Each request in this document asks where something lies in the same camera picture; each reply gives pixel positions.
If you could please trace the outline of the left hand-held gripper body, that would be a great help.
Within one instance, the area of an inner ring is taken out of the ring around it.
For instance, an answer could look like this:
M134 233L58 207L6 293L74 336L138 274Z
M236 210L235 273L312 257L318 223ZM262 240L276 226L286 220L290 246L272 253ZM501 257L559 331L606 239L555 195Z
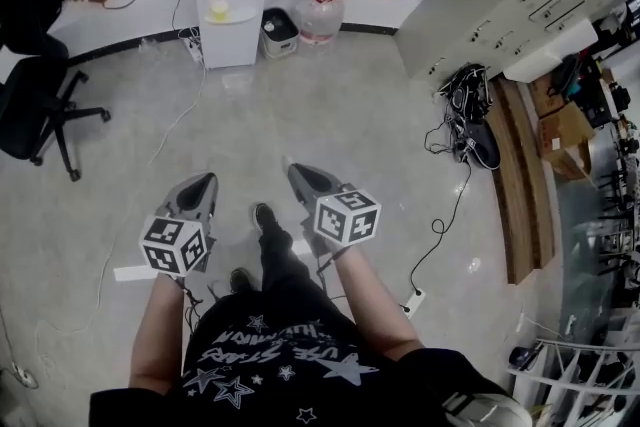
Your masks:
M173 187L155 213L147 216L139 246L148 266L169 276L205 272L215 238L218 179L215 173L193 176Z

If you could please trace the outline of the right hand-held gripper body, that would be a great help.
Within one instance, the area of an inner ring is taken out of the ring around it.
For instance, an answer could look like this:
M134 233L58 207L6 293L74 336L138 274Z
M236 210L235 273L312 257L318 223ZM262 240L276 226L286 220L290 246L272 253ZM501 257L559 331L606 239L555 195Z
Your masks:
M321 239L336 246L351 246L375 237L381 204L364 189L301 163L288 166L287 178L307 212L302 227L309 242Z

